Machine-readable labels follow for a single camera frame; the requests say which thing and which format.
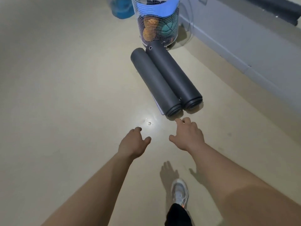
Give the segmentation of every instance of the person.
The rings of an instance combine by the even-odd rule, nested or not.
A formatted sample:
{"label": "person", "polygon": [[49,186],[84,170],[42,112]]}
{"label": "person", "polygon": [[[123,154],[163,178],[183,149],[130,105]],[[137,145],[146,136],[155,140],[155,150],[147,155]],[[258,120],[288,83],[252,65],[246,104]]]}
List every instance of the person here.
{"label": "person", "polygon": [[[206,144],[202,131],[190,118],[175,121],[176,136],[170,135],[169,140],[192,156],[226,223],[301,225],[300,205]],[[131,163],[151,142],[150,137],[143,140],[140,132],[140,127],[130,130],[118,152],[42,225],[107,226]],[[189,195],[185,182],[176,179],[171,190],[174,203],[165,226],[190,226],[185,210]]]}

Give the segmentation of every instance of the white wall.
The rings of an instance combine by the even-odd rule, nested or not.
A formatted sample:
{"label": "white wall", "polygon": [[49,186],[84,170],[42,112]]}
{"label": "white wall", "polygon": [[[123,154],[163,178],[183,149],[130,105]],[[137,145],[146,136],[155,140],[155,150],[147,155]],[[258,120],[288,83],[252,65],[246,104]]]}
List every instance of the white wall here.
{"label": "white wall", "polygon": [[180,16],[200,40],[301,114],[299,28],[245,0],[181,0]]}

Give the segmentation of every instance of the rolled yoga mat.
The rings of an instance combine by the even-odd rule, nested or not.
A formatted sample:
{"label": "rolled yoga mat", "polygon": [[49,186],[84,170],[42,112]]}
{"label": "rolled yoga mat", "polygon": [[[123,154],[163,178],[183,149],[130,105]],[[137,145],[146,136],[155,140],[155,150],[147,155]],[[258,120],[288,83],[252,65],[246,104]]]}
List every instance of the rolled yoga mat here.
{"label": "rolled yoga mat", "polygon": [[202,95],[159,40],[150,42],[145,52],[181,100],[184,109],[193,109],[201,104]]}
{"label": "rolled yoga mat", "polygon": [[137,48],[131,54],[131,61],[155,98],[163,113],[170,117],[181,111],[181,102],[171,90],[161,73],[144,49]]}

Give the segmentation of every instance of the pant leg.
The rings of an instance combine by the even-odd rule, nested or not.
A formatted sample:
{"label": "pant leg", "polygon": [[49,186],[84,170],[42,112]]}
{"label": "pant leg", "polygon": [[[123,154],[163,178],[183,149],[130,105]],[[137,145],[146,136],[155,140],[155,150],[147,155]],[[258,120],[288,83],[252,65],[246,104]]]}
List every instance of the pant leg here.
{"label": "pant leg", "polygon": [[192,226],[192,223],[186,210],[174,203],[166,216],[165,226]]}

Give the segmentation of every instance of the white sneaker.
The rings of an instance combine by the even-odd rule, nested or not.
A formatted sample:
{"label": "white sneaker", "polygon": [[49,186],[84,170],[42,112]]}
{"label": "white sneaker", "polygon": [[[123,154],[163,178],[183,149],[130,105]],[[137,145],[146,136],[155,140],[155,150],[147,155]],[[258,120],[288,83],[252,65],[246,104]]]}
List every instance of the white sneaker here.
{"label": "white sneaker", "polygon": [[171,185],[171,194],[173,197],[173,203],[181,205],[184,209],[188,201],[188,188],[183,179],[176,179]]}

